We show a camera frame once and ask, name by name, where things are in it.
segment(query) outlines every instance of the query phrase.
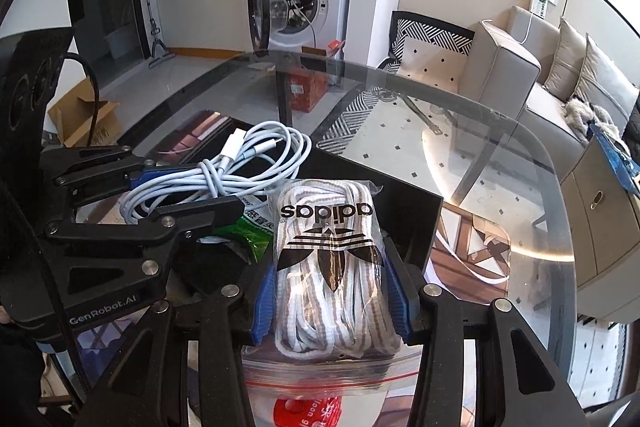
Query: glass tabletop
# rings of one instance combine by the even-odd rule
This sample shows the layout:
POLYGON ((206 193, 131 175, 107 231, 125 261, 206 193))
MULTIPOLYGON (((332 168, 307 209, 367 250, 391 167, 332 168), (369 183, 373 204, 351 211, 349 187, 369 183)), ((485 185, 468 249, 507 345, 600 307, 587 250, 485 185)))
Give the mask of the glass tabletop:
POLYGON ((427 280, 470 301, 509 298, 568 377, 576 316, 570 229, 549 156, 526 128, 383 70, 261 51, 203 74, 118 142, 175 162, 214 132, 220 115, 280 120, 316 148, 441 195, 427 280))

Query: adidas text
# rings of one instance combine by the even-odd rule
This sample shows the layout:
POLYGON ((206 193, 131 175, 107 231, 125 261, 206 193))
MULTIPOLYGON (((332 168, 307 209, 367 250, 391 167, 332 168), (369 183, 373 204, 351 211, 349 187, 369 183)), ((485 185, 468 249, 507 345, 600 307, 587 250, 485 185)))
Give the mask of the adidas text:
POLYGON ((373 214, 373 208, 368 203, 341 204, 339 206, 309 206, 308 204, 297 204, 293 206, 288 204, 280 209, 282 217, 308 217, 316 216, 316 221, 320 219, 333 218, 334 223, 344 223, 347 217, 357 214, 358 216, 370 216, 373 214))

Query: cabinet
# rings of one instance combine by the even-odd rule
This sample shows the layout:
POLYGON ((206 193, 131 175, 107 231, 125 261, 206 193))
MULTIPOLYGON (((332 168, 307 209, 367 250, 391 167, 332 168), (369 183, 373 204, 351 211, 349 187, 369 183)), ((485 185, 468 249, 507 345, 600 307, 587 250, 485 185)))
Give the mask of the cabinet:
POLYGON ((158 0, 170 48, 252 51, 246 0, 158 0))
POLYGON ((595 139, 561 188, 578 313, 618 323, 640 318, 640 201, 620 186, 595 139))

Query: sofa cushion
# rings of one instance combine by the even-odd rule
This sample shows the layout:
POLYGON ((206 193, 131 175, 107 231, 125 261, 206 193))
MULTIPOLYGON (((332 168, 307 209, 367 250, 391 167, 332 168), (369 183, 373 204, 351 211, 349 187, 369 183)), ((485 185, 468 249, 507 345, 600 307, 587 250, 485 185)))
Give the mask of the sofa cushion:
POLYGON ((567 102, 575 90, 586 52, 587 40, 561 18, 558 48, 545 88, 562 102, 567 102))
POLYGON ((625 130, 638 90, 587 34, 587 54, 574 95, 603 107, 620 134, 625 130))
POLYGON ((564 121, 562 102, 540 84, 531 89, 518 122, 546 148, 558 179, 562 181, 580 159, 584 147, 564 121))

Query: adidas logo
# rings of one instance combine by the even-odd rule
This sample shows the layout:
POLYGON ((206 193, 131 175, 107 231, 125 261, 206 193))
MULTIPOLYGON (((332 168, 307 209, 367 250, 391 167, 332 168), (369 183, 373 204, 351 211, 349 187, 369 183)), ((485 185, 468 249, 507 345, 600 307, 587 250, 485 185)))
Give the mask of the adidas logo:
POLYGON ((316 222, 320 219, 333 218, 334 223, 344 223, 347 217, 351 216, 370 216, 373 214, 373 208, 369 203, 357 203, 356 206, 352 204, 340 204, 338 206, 309 206, 308 204, 287 204, 280 209, 280 215, 282 217, 316 217, 316 222))
POLYGON ((286 244, 278 257, 277 270, 284 270, 301 263, 314 250, 318 250, 320 273, 333 292, 338 289, 344 277, 346 254, 354 255, 367 263, 384 266, 380 250, 372 238, 351 229, 332 230, 329 227, 326 229, 316 227, 305 230, 286 244))

